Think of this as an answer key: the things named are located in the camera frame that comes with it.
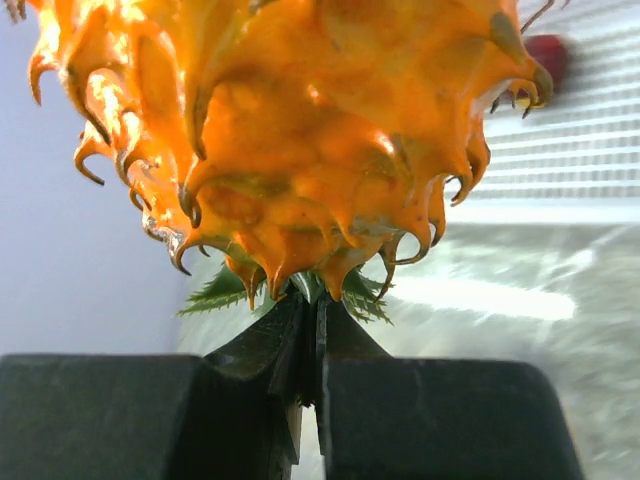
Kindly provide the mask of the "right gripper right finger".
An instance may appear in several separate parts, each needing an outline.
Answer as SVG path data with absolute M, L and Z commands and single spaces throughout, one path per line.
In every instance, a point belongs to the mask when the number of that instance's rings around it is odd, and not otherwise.
M 580 479 L 549 378 L 520 361 L 397 358 L 322 297 L 317 419 L 329 479 Z

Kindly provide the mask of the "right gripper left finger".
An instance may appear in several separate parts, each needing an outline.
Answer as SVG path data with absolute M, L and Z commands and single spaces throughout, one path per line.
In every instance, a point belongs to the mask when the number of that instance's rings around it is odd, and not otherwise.
M 287 479 L 300 457 L 304 298 L 206 356 L 1 360 L 5 479 Z

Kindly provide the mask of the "orange spiky pineapple toy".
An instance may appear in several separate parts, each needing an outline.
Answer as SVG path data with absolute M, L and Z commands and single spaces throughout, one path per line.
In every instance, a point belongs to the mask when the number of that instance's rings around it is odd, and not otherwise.
M 388 275 L 442 238 L 491 158 L 484 118 L 555 81 L 513 1 L 9 1 L 85 127 L 76 169 L 109 158 L 145 232 L 182 267 L 225 263 L 187 313 L 294 292 L 384 318 Z

